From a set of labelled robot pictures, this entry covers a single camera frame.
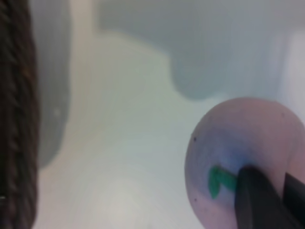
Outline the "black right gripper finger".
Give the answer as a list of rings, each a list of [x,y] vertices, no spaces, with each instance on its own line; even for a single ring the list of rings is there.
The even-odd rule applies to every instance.
[[[243,167],[238,173],[234,209],[238,229],[303,229],[305,185],[287,173],[280,198],[261,171]]]

